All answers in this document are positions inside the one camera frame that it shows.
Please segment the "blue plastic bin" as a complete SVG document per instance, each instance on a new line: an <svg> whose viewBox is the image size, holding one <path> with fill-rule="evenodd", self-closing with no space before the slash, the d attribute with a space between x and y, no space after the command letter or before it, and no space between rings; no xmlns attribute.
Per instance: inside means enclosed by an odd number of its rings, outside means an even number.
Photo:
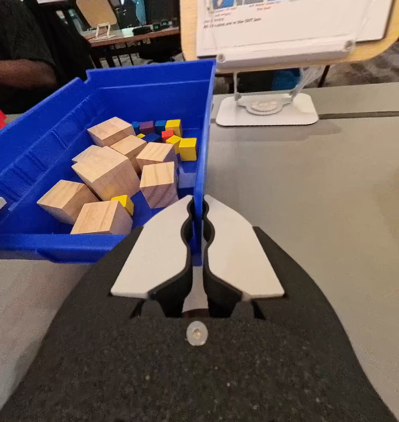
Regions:
<svg viewBox="0 0 399 422"><path fill-rule="evenodd" d="M70 235L37 200L61 179L81 182L72 158L93 141L87 129L112 117L128 123L180 119L198 158L180 162L178 194L192 195L192 254L201 261L203 196L215 60L91 69L0 130L0 259L93 264L121 235Z"/></svg>

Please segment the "wooden sign board on stand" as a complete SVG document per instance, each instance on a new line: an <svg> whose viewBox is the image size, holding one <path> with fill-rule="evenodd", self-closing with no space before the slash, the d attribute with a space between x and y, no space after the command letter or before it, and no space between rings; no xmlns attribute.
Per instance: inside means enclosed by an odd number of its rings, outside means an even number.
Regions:
<svg viewBox="0 0 399 422"><path fill-rule="evenodd" d="M179 1L182 52L216 60L234 94L218 106L222 127L307 126L319 120L302 93L326 65L371 59L399 38L399 1ZM288 93L241 94L241 73L298 68Z"/></svg>

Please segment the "small wooden board stand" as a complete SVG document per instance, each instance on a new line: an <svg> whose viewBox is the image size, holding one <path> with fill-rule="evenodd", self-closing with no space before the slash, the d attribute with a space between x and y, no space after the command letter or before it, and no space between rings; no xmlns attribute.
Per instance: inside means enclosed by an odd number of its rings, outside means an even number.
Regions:
<svg viewBox="0 0 399 422"><path fill-rule="evenodd" d="M90 40L100 41L115 37L111 33L111 27L118 23L118 19L110 1L76 0L75 3L89 27L96 30L95 36Z"/></svg>

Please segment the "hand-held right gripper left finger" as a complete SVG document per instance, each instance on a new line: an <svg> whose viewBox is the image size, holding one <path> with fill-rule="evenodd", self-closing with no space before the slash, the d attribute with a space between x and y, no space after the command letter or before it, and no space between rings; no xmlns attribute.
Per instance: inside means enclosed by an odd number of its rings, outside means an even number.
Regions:
<svg viewBox="0 0 399 422"><path fill-rule="evenodd" d="M164 208L142 227L110 293L152 298L191 266L192 195Z"/></svg>

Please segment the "wooden office desk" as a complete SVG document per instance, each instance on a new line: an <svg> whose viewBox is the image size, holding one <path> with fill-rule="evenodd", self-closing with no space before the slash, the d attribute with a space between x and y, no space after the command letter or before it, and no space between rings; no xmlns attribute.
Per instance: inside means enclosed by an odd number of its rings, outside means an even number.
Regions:
<svg viewBox="0 0 399 422"><path fill-rule="evenodd" d="M86 31L83 37L90 43L90 56L97 69L134 66L175 61L182 53L178 27L146 32L141 27Z"/></svg>

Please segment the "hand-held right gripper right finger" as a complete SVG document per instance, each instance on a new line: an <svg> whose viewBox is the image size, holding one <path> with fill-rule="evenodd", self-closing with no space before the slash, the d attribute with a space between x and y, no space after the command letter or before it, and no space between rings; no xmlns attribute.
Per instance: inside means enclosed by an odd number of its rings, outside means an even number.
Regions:
<svg viewBox="0 0 399 422"><path fill-rule="evenodd" d="M207 297L214 302L282 297L285 291L249 221L210 195L203 208Z"/></svg>

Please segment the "pile of wooden cubes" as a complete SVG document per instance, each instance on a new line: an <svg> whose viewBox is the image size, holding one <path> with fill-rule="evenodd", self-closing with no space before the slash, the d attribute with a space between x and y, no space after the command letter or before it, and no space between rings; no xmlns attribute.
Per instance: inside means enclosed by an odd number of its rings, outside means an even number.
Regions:
<svg viewBox="0 0 399 422"><path fill-rule="evenodd" d="M141 194L148 209L174 205L195 184L182 163L198 159L197 138L183 137L181 120L138 125L113 117L87 131L94 144L72 159L82 182L59 180L37 205L71 235L128 235Z"/></svg>

